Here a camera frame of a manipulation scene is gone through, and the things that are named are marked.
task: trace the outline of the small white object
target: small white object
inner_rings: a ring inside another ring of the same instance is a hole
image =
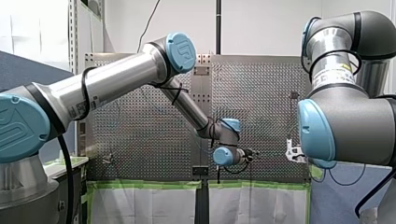
[[[286,139],[287,143],[287,150],[286,150],[286,157],[288,158],[288,161],[294,161],[294,162],[299,162],[299,163],[306,163],[306,159],[303,151],[301,150],[300,146],[293,147],[293,143],[291,139]]]

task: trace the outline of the robotic arm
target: robotic arm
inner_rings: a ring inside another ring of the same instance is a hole
[[[298,105],[302,150],[309,158],[376,165],[396,164],[394,99],[383,93],[396,29],[371,11],[313,20],[303,56],[311,60],[313,90]],[[348,54],[358,58],[357,81]]]
[[[195,48],[185,35],[171,34],[147,43],[136,55],[87,69],[81,75],[48,86],[32,83],[0,93],[2,220],[4,217],[6,223],[57,223],[58,183],[48,181],[38,150],[65,133],[73,120],[85,119],[90,111],[146,84],[161,89],[199,136],[220,141],[221,147],[214,152],[217,164],[248,160],[248,152],[237,148],[239,120],[209,119],[181,91],[175,76],[194,67],[195,55]],[[45,207],[40,212],[27,210],[30,214],[21,216],[27,206]]]
[[[6,91],[0,97],[7,119],[0,123],[0,134],[6,137],[0,145],[0,162],[14,162],[34,155],[47,141],[64,133],[71,121],[84,119],[90,110],[150,84],[174,102],[199,136],[220,140],[223,147],[214,153],[218,164],[240,163],[244,160],[244,150],[237,149],[239,121],[209,120],[190,96],[180,91],[180,83],[174,76],[189,72],[194,65],[195,48],[191,41],[183,34],[172,34],[147,43],[136,55],[88,69],[81,75],[48,86],[32,83]],[[14,110],[21,118],[12,116]]]

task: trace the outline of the perforated metal panel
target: perforated metal panel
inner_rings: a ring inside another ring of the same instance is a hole
[[[87,54],[86,66],[101,66],[126,56]],[[204,106],[204,98],[199,94],[209,97],[205,101],[205,106],[211,107],[205,109],[208,116],[240,119],[240,147],[251,147],[261,153],[251,171],[247,169],[240,175],[222,172],[221,179],[307,181],[305,166],[289,162],[285,156],[290,130],[294,142],[298,142],[293,128],[298,100],[290,100],[290,92],[297,91],[302,99],[309,86],[299,59],[212,56],[210,60],[205,64],[197,61],[203,68],[208,67],[209,73],[203,75],[197,69],[196,74],[178,76],[183,88],[193,86],[191,96],[200,106]],[[192,137],[190,124],[159,90],[144,87],[121,97],[92,113],[86,127],[86,150],[92,158],[89,179],[191,180],[191,167],[207,162],[209,177],[217,177],[211,155],[197,153],[197,145],[209,141]]]
[[[128,55],[86,56],[102,66]],[[190,74],[178,78],[190,88]],[[99,108],[86,134],[89,179],[191,180],[191,127],[160,90],[145,86]]]
[[[221,179],[252,178],[280,182],[305,182],[306,166],[285,157],[286,136],[291,129],[297,141],[296,105],[290,92],[304,98],[306,74],[297,57],[213,56],[212,113],[214,118],[240,119],[239,146],[260,151],[260,157],[239,175],[222,172]],[[210,160],[210,177],[216,166]],[[230,168],[233,171],[242,167]]]

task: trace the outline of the blue joint cap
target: blue joint cap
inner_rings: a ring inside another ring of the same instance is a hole
[[[185,34],[173,33],[168,35],[165,47],[169,62],[179,73],[190,72],[195,66],[195,47]]]
[[[337,161],[323,161],[323,160],[313,159],[312,163],[314,163],[314,165],[316,165],[318,168],[330,170],[334,168],[334,166],[337,164]]]
[[[238,133],[241,132],[239,119],[222,119],[221,124],[223,127],[226,127],[228,129],[231,129],[230,127],[232,127]]]
[[[309,158],[334,161],[332,128],[317,103],[310,99],[300,101],[298,118],[303,153]]]
[[[32,156],[49,135],[50,120],[37,103],[0,93],[0,163]]]
[[[218,147],[213,152],[213,161],[220,166],[233,164],[233,153],[227,147]]]

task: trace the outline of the black wire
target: black wire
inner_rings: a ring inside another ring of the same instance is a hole
[[[361,207],[364,206],[367,201],[369,201],[376,193],[378,193],[394,176],[396,175],[396,167],[393,167],[393,169],[385,176],[364,198],[361,199],[361,201],[356,205],[355,207],[355,215],[357,217],[361,217],[360,210]]]
[[[352,186],[352,185],[355,185],[356,183],[358,183],[358,182],[361,180],[361,178],[363,177],[365,171],[366,171],[366,164],[364,164],[363,169],[361,170],[361,174],[359,175],[359,177],[356,178],[355,181],[352,181],[352,182],[347,183],[347,184],[343,184],[343,183],[338,182],[338,181],[334,178],[334,176],[332,175],[332,170],[331,170],[331,169],[329,170],[329,174],[330,174],[330,176],[332,177],[332,181],[334,181],[337,185],[343,186],[343,187],[348,187],[348,186]]]
[[[181,83],[181,82],[180,82],[180,85],[179,85],[179,87],[178,87],[178,88],[172,88],[172,87],[163,87],[163,86],[154,86],[154,85],[151,85],[151,86],[153,86],[153,87],[154,87],[154,88],[156,88],[156,89],[163,89],[163,90],[177,91],[177,93],[176,93],[176,95],[175,95],[175,98],[174,98],[174,99],[173,99],[173,101],[172,101],[172,105],[174,105],[174,104],[175,104],[175,102],[176,102],[176,100],[177,100],[178,96],[180,95],[180,93],[181,93],[182,91],[184,91],[184,92],[186,92],[186,93],[189,93],[189,90],[187,90],[187,89],[183,88],[183,83]]]
[[[393,100],[396,100],[396,95],[394,94],[385,94],[385,95],[380,95],[380,96],[376,96],[375,98],[392,98]]]
[[[66,224],[71,224],[73,221],[73,205],[74,205],[74,180],[73,180],[73,167],[70,160],[69,151],[67,149],[64,136],[58,136],[59,145],[61,145],[62,153],[64,154],[64,164],[66,165],[67,176],[67,212]]]
[[[81,75],[81,90],[82,90],[82,95],[84,96],[84,105],[85,105],[85,110],[84,113],[81,115],[81,117],[79,117],[76,120],[82,120],[88,117],[88,115],[90,114],[90,110],[91,110],[91,103],[90,103],[90,96],[88,94],[88,90],[87,90],[87,84],[85,83],[86,79],[87,79],[87,75],[88,73],[95,69],[96,67],[89,67],[86,68]]]
[[[160,1],[161,1],[161,0],[158,0],[157,3],[155,4],[155,7],[154,7],[154,9],[152,10],[151,15],[150,15],[149,18],[148,18],[148,23],[146,24],[145,31],[143,31],[143,34],[140,36],[140,39],[139,39],[139,46],[137,47],[137,53],[139,52],[140,47],[142,46],[142,39],[143,39],[143,36],[146,34],[146,31],[147,31],[148,28],[149,28],[149,23],[151,22],[151,19],[152,19],[152,17],[154,16],[155,11],[157,10],[157,6],[160,4]]]
[[[305,49],[306,49],[306,40],[308,39],[308,32],[309,32],[309,28],[311,27],[312,23],[316,20],[321,20],[321,17],[313,17],[311,18],[311,20],[309,20],[308,24],[305,27],[305,30],[303,32],[304,35],[304,40],[303,40],[303,44],[302,44],[302,49],[301,49],[301,57],[300,57],[300,61],[301,61],[301,66],[303,67],[304,71],[306,73],[309,73],[308,69],[306,69],[305,64],[304,64],[304,56],[305,56]]]
[[[358,63],[359,63],[359,64],[358,64],[358,66],[357,66],[357,69],[356,69],[355,72],[353,73],[353,75],[356,75],[356,74],[359,73],[359,71],[361,70],[362,62],[361,62],[361,56],[360,56],[356,51],[353,51],[353,50],[351,50],[351,49],[334,49],[334,50],[330,50],[330,51],[327,51],[327,52],[325,52],[325,53],[322,53],[320,56],[318,56],[318,57],[312,62],[311,68],[309,69],[309,80],[310,80],[311,82],[312,82],[312,73],[314,72],[314,67],[315,67],[315,65],[316,65],[321,59],[323,59],[323,58],[329,56],[329,54],[337,53],[337,52],[345,52],[345,53],[349,53],[349,54],[352,54],[353,56],[355,56],[355,58],[358,60]]]
[[[223,168],[224,168],[224,170],[225,170],[227,173],[230,173],[230,174],[232,174],[232,175],[239,175],[239,174],[241,174],[242,172],[246,171],[246,169],[248,168],[248,164],[249,164],[249,162],[245,162],[244,168],[242,168],[242,169],[239,170],[239,171],[231,171],[231,170],[229,170],[226,166],[224,166]]]

